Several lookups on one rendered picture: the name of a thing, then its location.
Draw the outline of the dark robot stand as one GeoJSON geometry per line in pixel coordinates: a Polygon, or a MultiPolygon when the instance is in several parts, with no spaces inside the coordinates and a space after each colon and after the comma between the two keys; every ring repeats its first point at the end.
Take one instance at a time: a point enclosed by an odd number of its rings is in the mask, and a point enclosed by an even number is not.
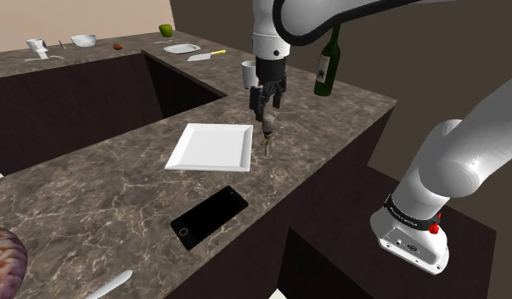
{"type": "Polygon", "coordinates": [[[287,299],[487,299],[496,232],[449,206],[441,226],[450,258],[440,274],[379,246],[369,219],[396,185],[368,167],[297,208],[278,282],[287,299]]]}

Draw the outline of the white square plate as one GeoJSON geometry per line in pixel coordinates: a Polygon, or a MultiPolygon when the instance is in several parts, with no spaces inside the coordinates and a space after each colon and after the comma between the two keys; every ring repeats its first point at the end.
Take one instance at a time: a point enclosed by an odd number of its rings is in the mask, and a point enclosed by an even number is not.
{"type": "Polygon", "coordinates": [[[248,172],[252,125],[189,123],[166,170],[248,172]]]}

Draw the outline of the white mug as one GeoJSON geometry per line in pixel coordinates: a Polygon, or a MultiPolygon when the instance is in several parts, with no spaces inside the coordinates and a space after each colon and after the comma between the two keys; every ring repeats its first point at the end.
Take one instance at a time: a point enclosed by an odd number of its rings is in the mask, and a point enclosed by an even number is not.
{"type": "Polygon", "coordinates": [[[250,89],[259,85],[259,79],[256,76],[255,60],[247,60],[241,63],[242,78],[245,89],[250,89]]]}

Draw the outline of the yellow handled cleaver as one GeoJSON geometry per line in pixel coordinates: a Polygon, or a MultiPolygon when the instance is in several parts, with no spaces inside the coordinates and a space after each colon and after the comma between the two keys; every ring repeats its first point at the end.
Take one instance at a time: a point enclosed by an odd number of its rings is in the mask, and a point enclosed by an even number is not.
{"type": "Polygon", "coordinates": [[[209,52],[209,53],[195,54],[195,55],[188,57],[187,61],[192,62],[192,61],[207,60],[207,59],[210,59],[212,55],[225,54],[225,53],[226,53],[226,50],[223,49],[223,50],[218,50],[218,51],[209,52]]]}

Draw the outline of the grey brown corkscrew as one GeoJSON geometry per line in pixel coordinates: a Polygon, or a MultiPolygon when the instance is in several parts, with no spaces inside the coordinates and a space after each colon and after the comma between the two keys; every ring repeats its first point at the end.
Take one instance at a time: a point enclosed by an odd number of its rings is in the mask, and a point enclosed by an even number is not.
{"type": "Polygon", "coordinates": [[[274,122],[275,117],[272,115],[265,115],[262,119],[262,132],[264,139],[261,141],[261,145],[264,146],[264,155],[269,155],[269,144],[274,129],[274,122]]]}

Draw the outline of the green wine bottle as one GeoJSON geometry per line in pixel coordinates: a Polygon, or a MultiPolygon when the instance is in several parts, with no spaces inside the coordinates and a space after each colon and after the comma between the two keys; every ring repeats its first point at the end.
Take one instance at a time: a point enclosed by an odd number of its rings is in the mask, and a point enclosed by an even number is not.
{"type": "Polygon", "coordinates": [[[329,42],[325,45],[319,56],[316,81],[313,90],[317,96],[329,96],[332,92],[340,61],[339,34],[340,25],[336,25],[333,27],[329,42]]]}

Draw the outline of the purple cabbage half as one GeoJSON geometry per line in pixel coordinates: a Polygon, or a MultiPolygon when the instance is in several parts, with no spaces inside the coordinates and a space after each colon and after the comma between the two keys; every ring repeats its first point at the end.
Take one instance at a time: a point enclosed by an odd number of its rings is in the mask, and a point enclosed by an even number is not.
{"type": "Polygon", "coordinates": [[[0,228],[0,299],[14,299],[25,277],[27,260],[20,239],[0,228]]]}

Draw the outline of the white bowl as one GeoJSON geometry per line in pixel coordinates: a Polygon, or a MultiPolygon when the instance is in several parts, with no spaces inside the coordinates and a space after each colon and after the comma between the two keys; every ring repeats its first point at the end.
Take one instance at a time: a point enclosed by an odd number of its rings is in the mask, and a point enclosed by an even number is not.
{"type": "Polygon", "coordinates": [[[70,39],[77,47],[80,48],[93,47],[97,42],[97,38],[94,34],[75,35],[70,39]]]}

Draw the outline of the white oval plate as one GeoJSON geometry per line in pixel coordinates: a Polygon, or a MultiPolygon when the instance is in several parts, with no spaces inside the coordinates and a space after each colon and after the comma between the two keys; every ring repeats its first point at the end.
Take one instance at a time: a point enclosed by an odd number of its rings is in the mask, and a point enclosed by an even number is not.
{"type": "Polygon", "coordinates": [[[182,43],[164,47],[164,50],[170,54],[188,54],[200,50],[200,47],[191,43],[182,43]]]}

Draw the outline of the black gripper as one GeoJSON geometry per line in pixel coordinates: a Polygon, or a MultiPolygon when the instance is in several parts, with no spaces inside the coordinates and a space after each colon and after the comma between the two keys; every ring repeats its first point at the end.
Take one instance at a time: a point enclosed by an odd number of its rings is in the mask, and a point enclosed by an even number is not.
{"type": "Polygon", "coordinates": [[[275,82],[273,89],[273,108],[280,108],[281,99],[286,91],[286,58],[268,60],[256,57],[256,77],[259,82],[258,87],[250,88],[249,108],[254,111],[257,121],[262,121],[266,105],[266,94],[264,93],[264,84],[275,82]]]}

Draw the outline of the black phone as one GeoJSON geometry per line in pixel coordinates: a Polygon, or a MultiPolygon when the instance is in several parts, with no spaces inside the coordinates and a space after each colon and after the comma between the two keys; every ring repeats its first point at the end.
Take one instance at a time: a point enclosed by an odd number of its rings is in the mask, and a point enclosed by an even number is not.
{"type": "Polygon", "coordinates": [[[189,251],[248,205],[248,202],[231,186],[225,186],[172,220],[171,227],[189,251]]]}

